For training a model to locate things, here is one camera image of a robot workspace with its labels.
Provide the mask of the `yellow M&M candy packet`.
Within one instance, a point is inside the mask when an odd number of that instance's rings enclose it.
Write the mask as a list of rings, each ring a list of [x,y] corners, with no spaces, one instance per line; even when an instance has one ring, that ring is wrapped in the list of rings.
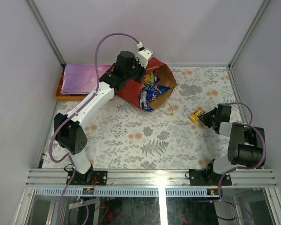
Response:
[[[193,112],[189,118],[194,122],[197,123],[200,119],[199,116],[205,114],[206,111],[202,107],[198,107],[195,112]]]

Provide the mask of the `red brown paper bag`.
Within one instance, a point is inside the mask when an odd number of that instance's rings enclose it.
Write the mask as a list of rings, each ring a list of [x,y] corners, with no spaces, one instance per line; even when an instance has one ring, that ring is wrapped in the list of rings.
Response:
[[[176,86],[176,79],[168,65],[152,58],[141,83],[129,81],[118,96],[145,112],[152,112],[170,98]]]

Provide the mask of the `blue Doritos chip bag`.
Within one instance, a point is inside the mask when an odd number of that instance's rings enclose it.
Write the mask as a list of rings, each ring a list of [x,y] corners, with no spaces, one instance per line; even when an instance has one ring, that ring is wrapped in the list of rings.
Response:
[[[162,85],[149,85],[143,88],[138,95],[140,108],[145,112],[158,109],[165,103],[170,90],[170,87]]]

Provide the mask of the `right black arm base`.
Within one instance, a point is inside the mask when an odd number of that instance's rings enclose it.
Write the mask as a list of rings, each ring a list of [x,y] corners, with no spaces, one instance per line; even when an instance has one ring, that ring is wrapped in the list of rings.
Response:
[[[203,170],[189,169],[185,177],[190,181],[191,186],[231,186],[232,180],[230,175],[222,177],[221,174],[214,172],[213,162],[206,165]]]

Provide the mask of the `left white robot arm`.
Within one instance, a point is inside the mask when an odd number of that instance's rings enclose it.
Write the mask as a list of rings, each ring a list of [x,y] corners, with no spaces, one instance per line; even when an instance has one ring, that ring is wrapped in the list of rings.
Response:
[[[88,142],[83,130],[85,123],[129,81],[140,83],[152,56],[152,51],[147,48],[141,48],[137,54],[121,51],[116,62],[100,77],[98,87],[68,114],[58,113],[55,116],[54,140],[70,157],[72,166],[78,172],[77,180],[81,184],[88,185],[93,180],[93,173],[90,171],[92,164],[85,151]]]

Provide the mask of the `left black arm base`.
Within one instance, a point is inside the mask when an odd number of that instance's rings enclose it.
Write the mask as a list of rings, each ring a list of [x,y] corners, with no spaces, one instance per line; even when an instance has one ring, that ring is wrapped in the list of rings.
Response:
[[[93,166],[91,165],[90,169],[85,173],[81,174],[75,172],[74,178],[70,181],[73,173],[74,167],[71,164],[68,164],[63,169],[67,173],[67,184],[69,185],[92,185],[92,186],[106,186],[108,172],[107,171],[94,171]]]

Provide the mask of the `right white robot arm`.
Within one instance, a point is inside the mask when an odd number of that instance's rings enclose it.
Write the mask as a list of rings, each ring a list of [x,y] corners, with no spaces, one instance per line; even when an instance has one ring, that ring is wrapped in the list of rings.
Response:
[[[234,103],[219,104],[213,110],[201,110],[197,115],[206,127],[215,133],[228,137],[227,154],[211,162],[212,169],[204,173],[205,182],[214,185],[221,179],[221,174],[228,174],[239,169],[259,169],[266,162],[265,131],[240,122],[231,122],[230,115]]]

